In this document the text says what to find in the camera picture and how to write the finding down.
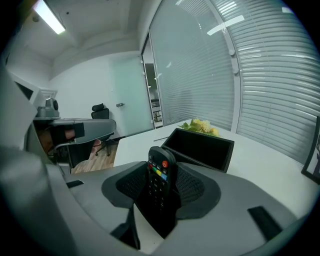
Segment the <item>white window blinds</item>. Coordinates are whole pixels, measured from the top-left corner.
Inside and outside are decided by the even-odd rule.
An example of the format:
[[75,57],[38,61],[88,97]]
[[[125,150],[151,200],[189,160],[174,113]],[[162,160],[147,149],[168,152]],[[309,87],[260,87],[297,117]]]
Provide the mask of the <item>white window blinds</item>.
[[149,35],[164,125],[209,121],[306,161],[320,54],[282,0],[162,0]]

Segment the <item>black office chair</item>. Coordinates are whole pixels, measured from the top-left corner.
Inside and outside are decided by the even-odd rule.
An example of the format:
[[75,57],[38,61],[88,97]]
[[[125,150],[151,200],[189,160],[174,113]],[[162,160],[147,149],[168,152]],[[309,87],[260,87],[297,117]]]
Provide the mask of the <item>black office chair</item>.
[[[97,104],[92,106],[92,113],[91,113],[92,119],[106,119],[108,120],[110,117],[110,110],[103,104]],[[115,124],[114,129],[112,130],[112,133],[103,136],[99,138],[100,140],[100,148],[96,150],[95,155],[98,157],[99,152],[103,149],[106,149],[106,155],[109,157],[111,155],[110,149],[109,149],[109,141],[115,142],[113,139],[110,139],[111,136],[115,134],[117,125]]]

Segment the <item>ceiling light strip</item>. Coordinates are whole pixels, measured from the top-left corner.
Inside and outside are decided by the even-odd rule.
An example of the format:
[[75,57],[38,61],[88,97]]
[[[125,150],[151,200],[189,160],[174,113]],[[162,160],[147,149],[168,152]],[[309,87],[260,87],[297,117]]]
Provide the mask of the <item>ceiling light strip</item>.
[[60,35],[65,31],[64,26],[56,18],[54,13],[48,7],[44,0],[37,0],[33,10],[45,21],[45,23],[57,34]]

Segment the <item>black box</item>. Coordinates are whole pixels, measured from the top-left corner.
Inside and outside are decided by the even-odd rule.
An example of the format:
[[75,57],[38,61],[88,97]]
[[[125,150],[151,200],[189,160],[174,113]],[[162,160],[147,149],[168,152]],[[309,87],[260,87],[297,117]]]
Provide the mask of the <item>black box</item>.
[[177,162],[228,171],[235,142],[216,136],[176,128],[162,144]]

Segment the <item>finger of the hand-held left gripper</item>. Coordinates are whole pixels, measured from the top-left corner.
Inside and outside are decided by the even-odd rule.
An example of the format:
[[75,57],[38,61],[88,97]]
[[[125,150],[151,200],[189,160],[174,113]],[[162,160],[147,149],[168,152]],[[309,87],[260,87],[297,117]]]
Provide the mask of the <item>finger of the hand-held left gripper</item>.
[[71,126],[75,138],[60,145],[78,145],[111,135],[117,128],[113,119],[56,119],[49,122],[52,127]]

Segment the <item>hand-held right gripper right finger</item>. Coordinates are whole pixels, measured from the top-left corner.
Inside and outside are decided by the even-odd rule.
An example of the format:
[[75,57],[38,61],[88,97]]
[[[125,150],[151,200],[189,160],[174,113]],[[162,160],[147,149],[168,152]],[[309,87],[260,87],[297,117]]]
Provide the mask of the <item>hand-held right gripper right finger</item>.
[[177,210],[177,224],[151,256],[268,256],[284,246],[300,220],[254,183],[188,163],[185,177],[203,194]]

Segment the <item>yellow flowers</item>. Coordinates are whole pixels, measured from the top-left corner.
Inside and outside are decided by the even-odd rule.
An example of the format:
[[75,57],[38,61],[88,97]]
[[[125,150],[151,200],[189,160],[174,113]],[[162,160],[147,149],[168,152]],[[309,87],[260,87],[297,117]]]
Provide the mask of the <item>yellow flowers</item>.
[[202,135],[207,135],[216,138],[222,138],[220,131],[213,127],[208,120],[201,120],[198,118],[193,118],[190,120],[183,121],[181,123],[175,123],[175,128],[195,132]]

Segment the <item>frosted glass door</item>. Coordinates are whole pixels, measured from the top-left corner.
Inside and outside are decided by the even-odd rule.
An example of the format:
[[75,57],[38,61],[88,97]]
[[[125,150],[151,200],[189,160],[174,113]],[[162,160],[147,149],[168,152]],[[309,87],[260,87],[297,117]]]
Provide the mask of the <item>frosted glass door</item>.
[[110,61],[117,132],[128,137],[154,129],[150,97],[141,57],[133,52]]

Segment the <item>black remote control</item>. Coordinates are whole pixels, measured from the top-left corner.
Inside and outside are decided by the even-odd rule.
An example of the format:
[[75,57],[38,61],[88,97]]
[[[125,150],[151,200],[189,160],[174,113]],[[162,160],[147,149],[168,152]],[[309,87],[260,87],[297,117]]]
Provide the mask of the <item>black remote control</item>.
[[155,210],[166,209],[177,179],[177,162],[175,156],[167,149],[152,146],[147,161],[149,196]]

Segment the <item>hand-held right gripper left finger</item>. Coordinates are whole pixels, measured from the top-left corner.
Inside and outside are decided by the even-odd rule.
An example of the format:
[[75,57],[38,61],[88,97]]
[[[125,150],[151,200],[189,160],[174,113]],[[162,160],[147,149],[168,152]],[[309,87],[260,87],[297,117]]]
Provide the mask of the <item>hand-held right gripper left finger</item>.
[[137,251],[140,241],[133,205],[145,185],[146,162],[63,175],[47,165],[54,208],[70,231],[74,251]]

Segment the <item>black framed picture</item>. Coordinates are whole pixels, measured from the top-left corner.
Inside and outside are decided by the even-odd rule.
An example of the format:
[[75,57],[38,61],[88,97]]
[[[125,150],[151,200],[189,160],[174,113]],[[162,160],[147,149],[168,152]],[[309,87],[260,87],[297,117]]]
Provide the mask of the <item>black framed picture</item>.
[[320,185],[320,130],[314,135],[310,152],[301,173]]

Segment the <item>white desk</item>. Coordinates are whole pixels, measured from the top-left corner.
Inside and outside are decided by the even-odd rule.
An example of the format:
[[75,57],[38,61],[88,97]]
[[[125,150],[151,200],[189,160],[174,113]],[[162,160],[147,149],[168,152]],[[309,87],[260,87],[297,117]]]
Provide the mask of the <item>white desk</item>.
[[[167,125],[121,139],[114,166],[145,161],[152,146],[161,146],[183,123]],[[308,215],[316,203],[320,186],[304,176],[303,165],[252,139],[219,128],[221,138],[234,141],[227,172],[249,180],[286,206],[297,218]]]

